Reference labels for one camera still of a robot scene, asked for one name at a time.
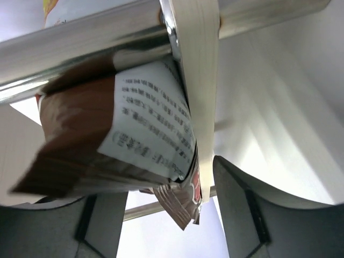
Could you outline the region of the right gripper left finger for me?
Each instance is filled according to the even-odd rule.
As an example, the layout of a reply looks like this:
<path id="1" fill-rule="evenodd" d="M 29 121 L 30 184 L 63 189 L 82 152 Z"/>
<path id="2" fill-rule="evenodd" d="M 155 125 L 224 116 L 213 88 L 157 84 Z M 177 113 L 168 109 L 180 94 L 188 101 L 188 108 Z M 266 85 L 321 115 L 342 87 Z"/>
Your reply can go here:
<path id="1" fill-rule="evenodd" d="M 1 206 L 1 257 L 116 257 L 126 193 Z"/>

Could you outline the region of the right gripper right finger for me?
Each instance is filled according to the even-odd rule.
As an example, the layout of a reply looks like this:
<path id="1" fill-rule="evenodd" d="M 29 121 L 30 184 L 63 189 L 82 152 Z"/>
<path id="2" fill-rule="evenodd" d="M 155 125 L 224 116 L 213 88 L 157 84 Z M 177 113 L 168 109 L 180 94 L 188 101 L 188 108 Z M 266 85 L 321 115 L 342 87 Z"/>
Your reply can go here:
<path id="1" fill-rule="evenodd" d="M 343 257 L 343 204 L 289 194 L 218 155 L 213 175 L 230 257 Z"/>

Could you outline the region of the brown Chuba cassava bag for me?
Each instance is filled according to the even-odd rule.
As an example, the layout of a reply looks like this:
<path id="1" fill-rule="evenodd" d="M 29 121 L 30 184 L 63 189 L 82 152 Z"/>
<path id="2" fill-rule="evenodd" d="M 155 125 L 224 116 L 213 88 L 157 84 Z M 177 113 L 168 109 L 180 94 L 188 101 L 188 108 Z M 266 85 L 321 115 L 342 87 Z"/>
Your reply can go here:
<path id="1" fill-rule="evenodd" d="M 68 0 L 43 0 L 44 28 L 66 23 L 71 18 L 70 3 Z"/>

